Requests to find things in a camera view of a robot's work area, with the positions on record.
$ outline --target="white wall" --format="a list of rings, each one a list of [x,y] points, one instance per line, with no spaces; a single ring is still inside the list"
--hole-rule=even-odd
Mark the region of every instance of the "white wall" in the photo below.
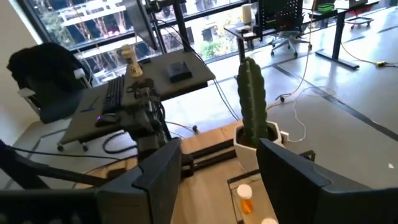
[[[40,40],[28,31],[27,20],[18,15],[20,9],[15,0],[10,1],[0,0],[0,139],[14,144],[28,125],[39,118],[17,94],[18,87],[7,64],[11,54],[37,45]]]

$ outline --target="desk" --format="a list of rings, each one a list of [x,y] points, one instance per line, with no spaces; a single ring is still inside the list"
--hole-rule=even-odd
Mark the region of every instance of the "desk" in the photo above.
[[[174,62],[185,62],[192,72],[192,78],[178,83],[170,83],[165,71],[166,66]],[[183,50],[176,50],[151,58],[151,62],[142,65],[142,71],[144,72],[144,78],[153,79],[161,100],[167,100],[207,87],[207,82],[215,78],[209,68],[196,55],[191,52],[183,52]],[[122,129],[120,125],[110,125],[102,128],[95,127],[96,119],[102,113],[101,108],[107,89],[108,84],[105,83],[83,92],[80,104],[72,117],[67,131],[59,142],[60,144],[73,141],[87,142]],[[128,95],[123,97],[123,103],[128,100],[128,97]],[[96,109],[82,112],[90,106]]]
[[[352,8],[349,9],[335,9],[331,12],[328,13],[324,13],[324,14],[320,14],[318,12],[315,12],[313,15],[313,21],[322,21],[324,19],[328,19],[331,17],[335,17],[337,16],[337,22],[336,22],[336,34],[335,34],[335,42],[333,44],[333,53],[330,55],[328,53],[326,53],[324,50],[319,50],[316,52],[317,55],[325,57],[327,59],[330,59],[332,61],[335,61],[337,63],[340,63],[342,65],[345,65],[349,68],[352,69],[358,69],[359,65],[353,64],[351,62],[339,59],[339,53],[340,53],[340,44],[341,44],[341,36],[343,34],[343,29],[344,29],[344,21],[345,21],[345,16],[347,12],[353,11],[353,10],[358,10],[358,9],[363,9],[365,7],[369,7],[369,6],[373,6],[375,4],[379,3],[379,0],[369,0],[369,2],[367,4],[362,4],[362,5],[358,5],[358,6],[354,6]],[[308,14],[308,16],[304,17],[303,20],[303,25],[309,24],[311,23],[311,10],[308,9],[303,9],[303,12],[305,14]],[[236,37],[236,40],[238,42],[238,52],[239,52],[239,59],[242,62],[243,59],[245,58],[245,52],[244,52],[244,41],[252,41],[256,38],[260,38],[259,35],[256,35],[254,37],[243,37],[242,34],[240,34],[239,32],[236,31],[236,28],[238,27],[242,27],[243,24],[236,24],[234,26],[228,26],[228,27],[224,27],[224,29],[226,31],[228,31],[229,33],[233,34]],[[271,34],[276,34],[278,33],[278,31],[276,31],[275,29],[268,29],[268,30],[264,30],[262,31],[261,36],[264,37],[266,35],[271,35]]]
[[[182,141],[184,153],[196,152],[214,144],[227,141],[233,137],[234,129],[241,121],[227,126],[201,133]],[[114,163],[108,167],[93,170],[90,175],[106,177],[110,169],[126,167],[130,169],[136,165],[135,159]],[[206,169],[195,172],[193,177],[185,179],[178,189],[177,199],[172,218],[173,224],[233,224],[236,223],[233,204],[229,194],[227,180],[243,174],[237,159],[231,159]],[[87,185],[78,184],[82,189]],[[274,212],[264,214],[264,217],[275,218]]]

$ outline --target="chair armrest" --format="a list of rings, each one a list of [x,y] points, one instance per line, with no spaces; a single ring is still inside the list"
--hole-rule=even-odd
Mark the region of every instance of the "chair armrest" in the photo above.
[[[75,71],[73,71],[73,73],[75,74],[75,78],[77,80],[81,79],[87,88],[91,88],[90,83],[86,79],[85,71],[82,68],[76,69]]]
[[[35,113],[40,117],[40,109],[32,102],[31,98],[34,97],[36,93],[29,88],[23,88],[18,90],[18,95],[26,100],[29,106],[35,111]]]

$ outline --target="black chair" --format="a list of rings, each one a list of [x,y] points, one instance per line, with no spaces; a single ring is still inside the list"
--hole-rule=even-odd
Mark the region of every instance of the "black chair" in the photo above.
[[[83,65],[67,49],[54,43],[14,53],[7,68],[18,83],[18,94],[44,124],[73,115],[83,90],[91,86],[87,81],[90,74]],[[62,145],[58,145],[58,150],[63,150]]]

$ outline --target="mouse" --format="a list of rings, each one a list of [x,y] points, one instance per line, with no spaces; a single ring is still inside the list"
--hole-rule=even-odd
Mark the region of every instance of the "mouse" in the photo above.
[[[97,117],[97,122],[95,123],[95,126],[97,128],[108,126],[116,124],[117,122],[119,122],[119,120],[120,117],[117,114],[114,113],[102,114],[101,116]]]

